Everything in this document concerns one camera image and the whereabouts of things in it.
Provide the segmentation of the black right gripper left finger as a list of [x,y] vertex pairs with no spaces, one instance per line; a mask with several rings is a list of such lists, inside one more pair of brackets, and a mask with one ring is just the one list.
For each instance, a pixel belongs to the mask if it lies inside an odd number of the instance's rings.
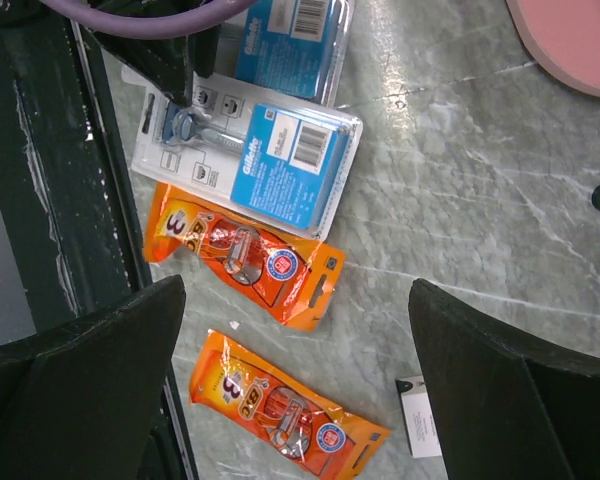
[[134,479],[184,312],[180,276],[0,346],[0,479]]

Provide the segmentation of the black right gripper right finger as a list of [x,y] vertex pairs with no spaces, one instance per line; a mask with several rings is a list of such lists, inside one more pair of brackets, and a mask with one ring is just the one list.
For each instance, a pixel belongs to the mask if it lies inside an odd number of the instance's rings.
[[409,319],[451,479],[600,479],[600,358],[424,280]]

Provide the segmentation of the orange razor pack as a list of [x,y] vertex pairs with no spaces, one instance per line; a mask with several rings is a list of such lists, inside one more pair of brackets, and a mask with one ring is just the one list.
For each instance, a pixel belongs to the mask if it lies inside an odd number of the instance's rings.
[[346,259],[325,242],[286,233],[159,182],[144,258],[160,263],[180,248],[279,324],[304,332],[314,330],[327,311]]
[[189,395],[318,479],[356,477],[390,435],[214,330],[197,359]]

